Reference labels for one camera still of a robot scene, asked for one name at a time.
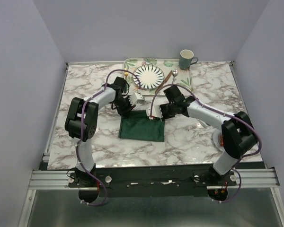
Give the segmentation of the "dark green cloth napkin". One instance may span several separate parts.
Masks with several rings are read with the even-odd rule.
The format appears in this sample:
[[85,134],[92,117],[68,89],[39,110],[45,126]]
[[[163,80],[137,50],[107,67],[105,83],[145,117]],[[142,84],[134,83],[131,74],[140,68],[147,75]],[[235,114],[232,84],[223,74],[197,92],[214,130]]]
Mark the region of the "dark green cloth napkin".
[[118,136],[121,139],[164,142],[164,131],[164,121],[150,120],[145,111],[138,110],[121,117]]

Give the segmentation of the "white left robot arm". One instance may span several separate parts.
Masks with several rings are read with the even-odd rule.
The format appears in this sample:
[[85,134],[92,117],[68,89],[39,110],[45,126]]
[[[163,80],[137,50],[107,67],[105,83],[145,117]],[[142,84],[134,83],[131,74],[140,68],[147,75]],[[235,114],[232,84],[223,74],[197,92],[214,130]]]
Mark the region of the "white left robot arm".
[[107,104],[113,104],[120,116],[128,115],[135,107],[130,97],[123,96],[127,87],[124,78],[117,77],[112,84],[102,85],[91,97],[72,99],[65,121],[65,130],[76,143],[76,169],[82,171],[79,181],[86,187],[95,183],[95,167],[91,138],[96,133],[98,112]]

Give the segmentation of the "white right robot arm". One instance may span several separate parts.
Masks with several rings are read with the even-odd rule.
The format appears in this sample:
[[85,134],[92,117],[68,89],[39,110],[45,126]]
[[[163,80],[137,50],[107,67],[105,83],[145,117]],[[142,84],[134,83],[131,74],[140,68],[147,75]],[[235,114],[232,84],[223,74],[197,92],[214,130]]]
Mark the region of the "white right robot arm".
[[177,85],[165,89],[164,94],[168,103],[159,106],[160,118],[165,120],[181,114],[201,120],[222,133],[224,151],[209,170],[211,184],[220,185],[225,175],[247,156],[246,152],[255,145],[261,148],[261,139],[245,112],[223,112],[203,104],[193,94],[184,97]]

